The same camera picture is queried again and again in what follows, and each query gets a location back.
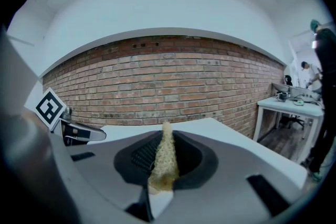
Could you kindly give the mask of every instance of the brick wall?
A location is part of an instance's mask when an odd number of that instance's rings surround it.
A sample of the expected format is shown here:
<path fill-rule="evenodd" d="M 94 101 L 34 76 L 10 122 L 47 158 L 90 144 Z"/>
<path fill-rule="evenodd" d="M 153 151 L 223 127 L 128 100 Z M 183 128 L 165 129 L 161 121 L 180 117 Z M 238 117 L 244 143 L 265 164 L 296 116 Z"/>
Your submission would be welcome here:
<path fill-rule="evenodd" d="M 258 100 L 270 97 L 284 67 L 247 48 L 198 37 L 128 39 L 81 53 L 43 78 L 97 127 L 147 125 L 213 117 L 251 137 Z M 266 115 L 266 127 L 274 115 Z"/>

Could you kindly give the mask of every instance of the person in black clothing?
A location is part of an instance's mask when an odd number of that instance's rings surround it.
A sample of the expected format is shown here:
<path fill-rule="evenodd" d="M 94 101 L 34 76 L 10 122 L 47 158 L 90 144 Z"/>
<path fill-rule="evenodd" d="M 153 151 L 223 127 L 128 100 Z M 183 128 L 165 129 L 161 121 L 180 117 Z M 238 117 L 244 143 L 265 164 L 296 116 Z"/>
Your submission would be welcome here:
<path fill-rule="evenodd" d="M 311 21 L 310 28 L 316 34 L 315 52 L 322 67 L 322 99 L 325 110 L 321 133 L 311 152 L 313 160 L 309 165 L 309 170 L 315 180 L 320 180 L 320 166 L 335 136 L 333 113 L 336 108 L 336 35 L 330 29 L 323 28 L 316 20 Z"/>

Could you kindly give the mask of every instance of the white table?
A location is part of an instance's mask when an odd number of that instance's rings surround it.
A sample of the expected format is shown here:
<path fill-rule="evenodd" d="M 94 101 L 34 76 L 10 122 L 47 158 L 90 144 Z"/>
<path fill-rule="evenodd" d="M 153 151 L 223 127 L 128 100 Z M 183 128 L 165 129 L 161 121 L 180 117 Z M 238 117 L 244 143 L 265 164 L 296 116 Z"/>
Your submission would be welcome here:
<path fill-rule="evenodd" d="M 246 150 L 249 150 L 250 152 L 262 158 L 265 162 L 285 174 L 300 189 L 303 188 L 307 176 L 307 171 L 303 167 L 254 142 L 250 138 L 236 132 L 235 130 L 229 128 L 228 126 L 222 124 L 215 119 L 207 118 L 196 121 L 173 123 L 172 125 L 174 130 L 206 136 L 214 140 L 240 146 Z M 139 135 L 145 132 L 157 131 L 161 129 L 161 124 L 145 126 L 107 125 L 102 127 L 102 130 L 104 130 L 107 134 L 107 138 L 104 141 L 89 142 L 88 144 L 115 141 Z"/>
<path fill-rule="evenodd" d="M 280 102 L 276 100 L 275 97 L 270 97 L 258 102 L 259 110 L 258 110 L 258 119 L 256 124 L 256 130 L 254 132 L 253 140 L 257 141 L 260 135 L 261 123 L 263 120 L 264 109 L 273 110 L 279 112 L 277 118 L 276 128 L 279 126 L 280 115 L 281 113 L 288 113 L 297 116 L 304 116 L 306 118 L 313 119 L 313 124 L 310 129 L 310 133 L 308 139 L 301 151 L 297 163 L 301 163 L 304 161 L 310 151 L 310 147 L 312 145 L 314 137 L 317 137 L 320 132 L 321 125 L 323 122 L 323 110 L 320 106 L 310 103 L 304 103 L 304 105 L 295 105 L 292 101 L 286 100 L 285 102 Z"/>

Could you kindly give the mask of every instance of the yellow fuzzy object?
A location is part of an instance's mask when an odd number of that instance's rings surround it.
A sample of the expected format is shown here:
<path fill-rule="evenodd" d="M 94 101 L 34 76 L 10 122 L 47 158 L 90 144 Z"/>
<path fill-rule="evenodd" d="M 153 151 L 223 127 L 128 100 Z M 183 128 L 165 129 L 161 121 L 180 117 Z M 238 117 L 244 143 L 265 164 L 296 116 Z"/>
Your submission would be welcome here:
<path fill-rule="evenodd" d="M 176 161 L 173 129 L 169 122 L 162 125 L 163 136 L 156 150 L 154 169 L 148 179 L 149 192 L 172 191 L 173 183 L 178 179 L 179 167 Z"/>

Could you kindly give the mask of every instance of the wooden floor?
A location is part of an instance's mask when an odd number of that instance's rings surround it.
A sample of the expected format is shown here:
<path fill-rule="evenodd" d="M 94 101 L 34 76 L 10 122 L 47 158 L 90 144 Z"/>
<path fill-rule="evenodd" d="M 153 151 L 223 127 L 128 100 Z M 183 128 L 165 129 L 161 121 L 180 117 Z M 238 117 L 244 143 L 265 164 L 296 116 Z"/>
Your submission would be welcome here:
<path fill-rule="evenodd" d="M 280 124 L 278 129 L 272 130 L 260 144 L 275 151 L 276 153 L 290 159 L 293 162 L 298 160 L 299 154 L 303 150 L 311 126 L 306 124 L 304 131 L 297 123 L 293 123 L 290 129 Z M 306 138 L 302 139 L 303 133 L 306 132 Z M 333 147 L 326 156 L 323 164 L 321 165 L 320 172 L 325 176 L 336 157 L 336 139 L 334 140 Z M 306 183 L 303 187 L 303 192 L 306 193 L 318 185 L 317 182 L 312 180 L 310 176 L 307 177 Z"/>

